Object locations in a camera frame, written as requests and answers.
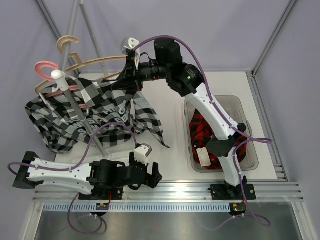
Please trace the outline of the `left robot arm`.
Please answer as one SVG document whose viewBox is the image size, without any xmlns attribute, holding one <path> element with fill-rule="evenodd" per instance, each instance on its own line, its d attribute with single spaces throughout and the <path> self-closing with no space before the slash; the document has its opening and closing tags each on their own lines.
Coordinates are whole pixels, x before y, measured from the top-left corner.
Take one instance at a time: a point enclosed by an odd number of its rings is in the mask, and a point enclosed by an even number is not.
<svg viewBox="0 0 320 240">
<path fill-rule="evenodd" d="M 163 176 L 159 165 L 149 164 L 137 151 L 129 153 L 128 164 L 102 159 L 79 166 L 45 161 L 34 152 L 27 151 L 16 173 L 12 186 L 17 189 L 34 190 L 37 186 L 49 186 L 74 191 L 79 200 L 121 200 L 124 187 L 137 191 L 141 186 L 154 189 Z"/>
</svg>

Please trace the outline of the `grey black plaid shirt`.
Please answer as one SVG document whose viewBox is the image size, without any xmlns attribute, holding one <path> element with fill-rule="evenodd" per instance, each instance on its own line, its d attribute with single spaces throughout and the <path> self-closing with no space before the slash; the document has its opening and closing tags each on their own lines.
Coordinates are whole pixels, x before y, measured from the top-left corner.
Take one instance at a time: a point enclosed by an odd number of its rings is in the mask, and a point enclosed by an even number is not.
<svg viewBox="0 0 320 240">
<path fill-rule="evenodd" d="M 81 111 L 94 131 L 104 124 L 118 123 L 98 133 L 105 148 L 123 144 L 131 139 L 132 133 L 140 135 L 145 131 L 149 131 L 162 146 L 167 146 L 162 123 L 141 92 L 111 90 L 108 80 L 73 77 L 67 82 L 79 87 L 72 96 L 83 107 Z M 48 96 L 57 90 L 56 85 L 42 89 L 38 97 L 26 104 L 25 111 L 45 146 L 53 153 L 64 154 L 79 142 L 87 144 L 90 136 L 63 94 Z"/>
</svg>

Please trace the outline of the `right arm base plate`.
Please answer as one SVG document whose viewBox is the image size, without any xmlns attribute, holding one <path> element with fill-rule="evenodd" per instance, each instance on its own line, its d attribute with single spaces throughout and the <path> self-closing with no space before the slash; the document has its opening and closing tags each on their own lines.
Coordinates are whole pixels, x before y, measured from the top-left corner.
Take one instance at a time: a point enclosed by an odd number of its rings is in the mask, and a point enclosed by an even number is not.
<svg viewBox="0 0 320 240">
<path fill-rule="evenodd" d="M 211 184 L 208 188 L 212 200 L 256 200 L 256 193 L 253 184 L 245 184 L 242 187 L 239 184 L 237 187 L 228 185 L 227 183 Z"/>
</svg>

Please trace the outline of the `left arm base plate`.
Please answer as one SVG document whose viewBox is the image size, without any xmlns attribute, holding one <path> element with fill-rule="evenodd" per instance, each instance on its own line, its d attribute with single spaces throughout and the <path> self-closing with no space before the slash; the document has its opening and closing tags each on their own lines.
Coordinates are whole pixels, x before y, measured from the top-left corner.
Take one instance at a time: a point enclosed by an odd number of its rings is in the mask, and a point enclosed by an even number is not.
<svg viewBox="0 0 320 240">
<path fill-rule="evenodd" d="M 90 213 L 99 217 L 104 216 L 110 208 L 112 200 L 122 200 L 123 188 L 104 189 L 101 187 L 94 187 L 89 195 L 80 193 L 78 200 L 80 201 L 96 201 L 93 211 Z"/>
</svg>

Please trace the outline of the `red black plaid shirt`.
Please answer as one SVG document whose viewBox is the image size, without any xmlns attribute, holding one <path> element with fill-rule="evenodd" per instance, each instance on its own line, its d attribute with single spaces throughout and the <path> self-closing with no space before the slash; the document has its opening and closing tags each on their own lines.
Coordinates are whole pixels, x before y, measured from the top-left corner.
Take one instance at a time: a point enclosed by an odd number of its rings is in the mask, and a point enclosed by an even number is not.
<svg viewBox="0 0 320 240">
<path fill-rule="evenodd" d="M 200 158 L 198 155 L 197 150 L 207 149 L 207 144 L 215 136 L 215 133 L 197 109 L 195 109 L 189 123 L 189 130 L 194 162 L 197 164 L 203 163 L 203 166 L 208 170 L 221 170 L 222 166 L 219 159 L 210 151 L 204 152 L 204 158 Z"/>
</svg>

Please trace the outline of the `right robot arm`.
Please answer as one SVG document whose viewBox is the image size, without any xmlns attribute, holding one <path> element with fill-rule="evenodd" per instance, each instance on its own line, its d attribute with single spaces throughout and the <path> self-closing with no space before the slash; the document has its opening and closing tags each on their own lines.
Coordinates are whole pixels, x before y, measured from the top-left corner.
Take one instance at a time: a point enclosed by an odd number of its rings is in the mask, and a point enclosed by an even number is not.
<svg viewBox="0 0 320 240">
<path fill-rule="evenodd" d="M 246 131 L 244 123 L 237 123 L 211 94 L 208 81 L 200 66 L 187 64 L 181 55 L 180 42 L 170 36 L 153 37 L 155 59 L 140 62 L 142 44 L 130 37 L 124 38 L 121 51 L 126 55 L 123 71 L 111 89 L 139 92 L 143 83 L 165 79 L 171 90 L 196 107 L 214 131 L 208 150 L 216 156 L 224 172 L 222 190 L 233 199 L 244 193 L 247 182 L 239 163 L 235 162 L 236 143 Z"/>
</svg>

